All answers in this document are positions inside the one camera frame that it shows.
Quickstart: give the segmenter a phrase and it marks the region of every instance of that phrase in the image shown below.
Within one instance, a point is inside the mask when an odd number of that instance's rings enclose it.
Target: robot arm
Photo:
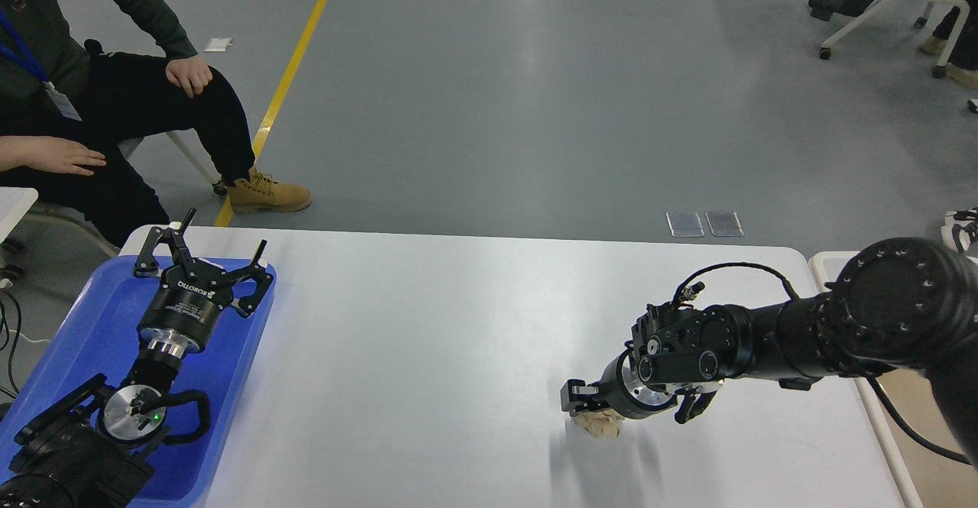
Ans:
[[[120,508],[153,477],[147,456],[160,445],[193,442],[210,428],[210,402],[201,390],[171,393],[184,358],[206,349],[221,312],[254,312],[272,283],[261,260],[265,242],[248,265],[227,271],[191,255],[184,243],[191,211],[182,224],[154,227],[133,274],[158,278],[160,286],[136,331],[140,351],[119,387],[99,374],[31,420],[15,441],[22,449],[0,487],[3,506]],[[153,251],[166,244],[173,265],[161,269]],[[255,290],[235,298],[238,283]],[[195,403],[198,427],[171,435],[167,408]]]
[[[961,254],[922,239],[873,244],[846,264],[831,292],[761,309],[688,302],[701,284],[647,306],[626,350],[597,383],[569,380],[572,415],[612,408],[646,418],[678,404],[675,420],[702,414],[724,380],[777,380],[807,390],[823,376],[925,372],[938,406],[978,461],[978,273]]]

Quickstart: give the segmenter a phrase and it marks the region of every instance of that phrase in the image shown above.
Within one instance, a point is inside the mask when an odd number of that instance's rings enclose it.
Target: white cable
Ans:
[[[28,335],[22,332],[21,332],[21,338],[23,338],[25,341],[31,342],[31,344],[41,344],[41,342],[43,341],[50,341],[48,340],[48,338],[40,338],[40,340],[31,340],[31,338],[28,338]]]

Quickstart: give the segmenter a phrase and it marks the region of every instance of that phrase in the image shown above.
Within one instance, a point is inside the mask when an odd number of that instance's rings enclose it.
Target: tan boot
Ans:
[[[928,36],[927,39],[918,46],[918,50],[927,55],[936,56],[940,52],[944,51],[944,45],[946,44],[946,40],[942,40],[937,36]]]
[[[963,84],[972,90],[978,90],[978,70],[961,69],[960,66],[948,63],[947,76],[957,80],[958,84]]]
[[[272,176],[253,167],[248,175],[251,181],[235,180],[234,185],[227,186],[235,212],[299,212],[312,202],[309,190],[301,185],[272,181]]]

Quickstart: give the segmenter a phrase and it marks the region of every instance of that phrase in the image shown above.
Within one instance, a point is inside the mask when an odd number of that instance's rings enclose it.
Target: chair wheel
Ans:
[[[10,279],[11,281],[18,281],[24,278],[24,268],[20,265],[7,264],[4,267],[0,267],[0,279]]]
[[[7,237],[0,243],[0,249],[6,251],[8,254],[20,254],[24,251],[24,243],[21,243],[21,241],[14,237]]]

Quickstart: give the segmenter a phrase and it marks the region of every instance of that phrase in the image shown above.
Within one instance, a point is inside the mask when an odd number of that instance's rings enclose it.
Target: metal floor plate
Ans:
[[[714,237],[743,237],[743,227],[736,212],[706,212],[706,222]]]
[[[703,236],[703,222],[697,212],[667,212],[666,220],[673,237]]]

